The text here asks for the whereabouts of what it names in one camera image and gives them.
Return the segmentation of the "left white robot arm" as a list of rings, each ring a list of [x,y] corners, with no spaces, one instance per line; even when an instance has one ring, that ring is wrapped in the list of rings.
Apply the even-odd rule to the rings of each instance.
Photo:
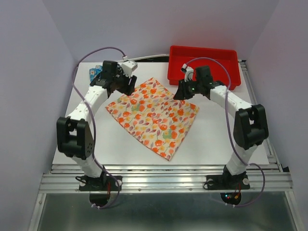
[[[133,71],[137,67],[134,61],[104,61],[79,105],[56,122],[58,151],[74,160],[84,172],[83,176],[76,178],[80,191],[103,191],[119,186],[118,181],[107,175],[104,166],[94,156],[95,141],[90,124],[98,109],[114,91],[127,96],[134,92],[137,77]]]

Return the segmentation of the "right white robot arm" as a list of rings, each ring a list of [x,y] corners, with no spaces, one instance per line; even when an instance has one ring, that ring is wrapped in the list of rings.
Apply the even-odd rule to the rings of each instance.
[[[224,166],[221,175],[207,175],[206,190],[233,190],[239,187],[249,189],[246,169],[258,146],[269,136],[266,111],[260,104],[253,105],[233,94],[221,81],[214,81],[209,66],[192,69],[187,64],[181,68],[185,74],[179,81],[175,100],[188,100],[201,94],[225,110],[225,116],[232,116],[234,125],[227,120],[227,131],[233,153]]]

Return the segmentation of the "blue floral skirt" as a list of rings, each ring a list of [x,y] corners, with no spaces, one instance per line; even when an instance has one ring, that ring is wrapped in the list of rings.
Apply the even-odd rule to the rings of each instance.
[[[94,78],[103,70],[102,65],[96,65],[94,68],[89,70],[90,82],[94,80]]]

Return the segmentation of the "aluminium rail frame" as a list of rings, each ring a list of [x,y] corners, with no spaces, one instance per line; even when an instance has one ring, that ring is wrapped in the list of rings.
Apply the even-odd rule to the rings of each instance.
[[[293,182],[283,172],[268,141],[252,161],[265,172],[265,191],[255,203],[232,208],[219,192],[203,189],[206,175],[220,174],[232,149],[225,113],[218,104],[196,95],[199,113],[170,161],[131,137],[107,112],[97,111],[97,159],[123,177],[113,207],[92,208],[80,192],[79,167],[55,153],[51,170],[42,177],[30,230],[37,231],[301,231]]]

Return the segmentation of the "orange floral skirt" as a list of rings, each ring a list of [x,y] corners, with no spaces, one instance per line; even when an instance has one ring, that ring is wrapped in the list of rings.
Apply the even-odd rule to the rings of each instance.
[[[145,147],[170,161],[191,128],[199,107],[174,95],[150,78],[127,96],[109,103],[106,110]]]

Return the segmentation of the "red plastic tray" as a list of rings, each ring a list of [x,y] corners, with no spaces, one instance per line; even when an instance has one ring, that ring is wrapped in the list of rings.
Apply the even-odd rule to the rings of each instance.
[[[178,85],[179,80],[184,79],[184,73],[181,72],[184,64],[193,69],[208,65],[213,79],[225,85],[228,85],[229,75],[231,90],[241,85],[238,56],[234,50],[171,46],[167,73],[170,85]]]

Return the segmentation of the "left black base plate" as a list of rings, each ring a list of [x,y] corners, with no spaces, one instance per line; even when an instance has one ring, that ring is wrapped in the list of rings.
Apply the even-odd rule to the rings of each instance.
[[[107,176],[103,174],[98,178],[88,176],[76,176],[75,179],[79,182],[79,190],[81,192],[116,192],[122,189],[122,176]]]

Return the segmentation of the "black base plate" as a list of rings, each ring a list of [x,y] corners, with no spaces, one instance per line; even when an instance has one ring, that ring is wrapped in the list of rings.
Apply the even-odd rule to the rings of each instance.
[[[116,192],[122,189],[122,176],[107,176],[103,174],[98,178],[88,176],[76,176],[75,179],[79,182],[79,190],[81,192]]]
[[[221,190],[221,191],[232,191],[232,190],[249,190],[249,182],[244,183],[243,180],[247,180],[247,176],[226,177],[223,175],[207,175],[206,181],[203,183],[203,188],[206,190]]]

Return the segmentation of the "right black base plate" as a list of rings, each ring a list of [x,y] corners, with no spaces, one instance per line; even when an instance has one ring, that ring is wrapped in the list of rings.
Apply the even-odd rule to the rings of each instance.
[[[247,180],[247,176],[226,177],[223,175],[207,175],[206,181],[203,183],[203,188],[206,190],[221,190],[221,191],[232,191],[232,190],[249,190],[249,182],[244,183],[243,180]]]

